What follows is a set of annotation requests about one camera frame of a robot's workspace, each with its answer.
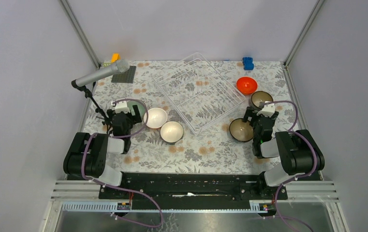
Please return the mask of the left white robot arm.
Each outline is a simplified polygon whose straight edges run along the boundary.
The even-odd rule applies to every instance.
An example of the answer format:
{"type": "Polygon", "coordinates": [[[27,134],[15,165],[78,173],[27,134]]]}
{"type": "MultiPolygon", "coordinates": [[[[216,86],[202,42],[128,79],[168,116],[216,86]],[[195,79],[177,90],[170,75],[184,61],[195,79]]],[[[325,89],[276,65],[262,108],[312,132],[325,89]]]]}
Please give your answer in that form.
{"type": "Polygon", "coordinates": [[[63,162],[64,172],[71,178],[109,184],[116,198],[126,197],[129,186],[122,181],[122,172],[107,165],[106,159],[108,154],[126,154],[130,150],[132,128],[143,122],[144,113],[145,107],[136,101],[122,101],[115,109],[107,110],[105,133],[76,133],[63,162]]]}

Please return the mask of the orange bowl white inside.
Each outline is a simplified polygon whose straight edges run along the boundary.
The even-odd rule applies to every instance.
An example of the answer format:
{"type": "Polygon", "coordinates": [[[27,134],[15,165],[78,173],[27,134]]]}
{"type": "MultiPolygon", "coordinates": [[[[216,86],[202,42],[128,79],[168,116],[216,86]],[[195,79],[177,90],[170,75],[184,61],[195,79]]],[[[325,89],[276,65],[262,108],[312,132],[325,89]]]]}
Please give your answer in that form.
{"type": "Polygon", "coordinates": [[[151,108],[143,116],[143,122],[151,129],[162,127],[168,119],[167,112],[162,108],[151,108]]]}

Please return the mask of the black bowl patterned rim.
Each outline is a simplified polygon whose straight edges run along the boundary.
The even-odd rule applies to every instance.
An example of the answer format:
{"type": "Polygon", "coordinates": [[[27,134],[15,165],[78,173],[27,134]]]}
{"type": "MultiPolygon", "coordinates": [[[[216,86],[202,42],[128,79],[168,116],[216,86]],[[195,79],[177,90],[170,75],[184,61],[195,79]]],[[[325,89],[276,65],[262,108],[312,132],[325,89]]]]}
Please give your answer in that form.
{"type": "Polygon", "coordinates": [[[256,91],[251,95],[251,104],[255,108],[260,108],[261,103],[272,102],[273,97],[265,91],[256,91]]]}

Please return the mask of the dark blue floral bowl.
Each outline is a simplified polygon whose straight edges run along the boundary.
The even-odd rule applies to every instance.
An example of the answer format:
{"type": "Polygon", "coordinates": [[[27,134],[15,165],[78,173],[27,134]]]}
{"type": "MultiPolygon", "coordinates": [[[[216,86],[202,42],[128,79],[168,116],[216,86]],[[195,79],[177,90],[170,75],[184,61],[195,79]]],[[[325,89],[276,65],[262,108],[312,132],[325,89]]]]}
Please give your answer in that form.
{"type": "Polygon", "coordinates": [[[254,137],[253,127],[250,125],[250,121],[243,121],[242,118],[234,119],[229,125],[230,135],[239,142],[251,141],[254,137]]]}

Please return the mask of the celadon green ceramic bowl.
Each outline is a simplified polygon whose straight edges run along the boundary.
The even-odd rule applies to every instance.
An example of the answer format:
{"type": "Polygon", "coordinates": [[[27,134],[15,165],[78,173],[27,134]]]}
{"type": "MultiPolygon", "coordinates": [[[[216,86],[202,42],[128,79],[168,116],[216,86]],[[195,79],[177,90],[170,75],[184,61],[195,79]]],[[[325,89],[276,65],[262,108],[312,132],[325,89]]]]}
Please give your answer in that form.
{"type": "Polygon", "coordinates": [[[146,119],[146,108],[143,106],[143,105],[139,105],[139,114],[140,114],[140,116],[141,116],[141,119],[143,120],[143,121],[145,121],[145,119],[146,119]]]}

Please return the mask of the teal square ceramic cup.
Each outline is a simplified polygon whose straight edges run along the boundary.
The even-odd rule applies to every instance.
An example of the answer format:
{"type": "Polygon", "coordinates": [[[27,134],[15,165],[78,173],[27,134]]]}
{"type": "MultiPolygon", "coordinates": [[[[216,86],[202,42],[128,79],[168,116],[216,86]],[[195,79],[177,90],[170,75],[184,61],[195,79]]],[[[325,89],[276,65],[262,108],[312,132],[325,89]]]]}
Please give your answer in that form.
{"type": "Polygon", "coordinates": [[[166,122],[160,130],[161,138],[169,144],[175,144],[182,139],[183,135],[183,126],[175,121],[166,122]]]}

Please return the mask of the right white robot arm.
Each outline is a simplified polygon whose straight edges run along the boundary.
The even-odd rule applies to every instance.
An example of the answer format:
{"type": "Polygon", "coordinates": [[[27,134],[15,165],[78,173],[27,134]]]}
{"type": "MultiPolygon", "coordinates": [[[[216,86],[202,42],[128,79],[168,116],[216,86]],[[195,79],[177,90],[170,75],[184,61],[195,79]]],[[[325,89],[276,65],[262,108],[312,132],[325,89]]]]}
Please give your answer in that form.
{"type": "Polygon", "coordinates": [[[272,137],[278,112],[265,116],[261,109],[248,106],[243,122],[252,127],[252,151],[259,159],[280,158],[280,163],[259,174],[256,193],[268,199],[275,187],[288,183],[292,178],[306,177],[325,166],[325,159],[308,130],[281,131],[272,137]]]}

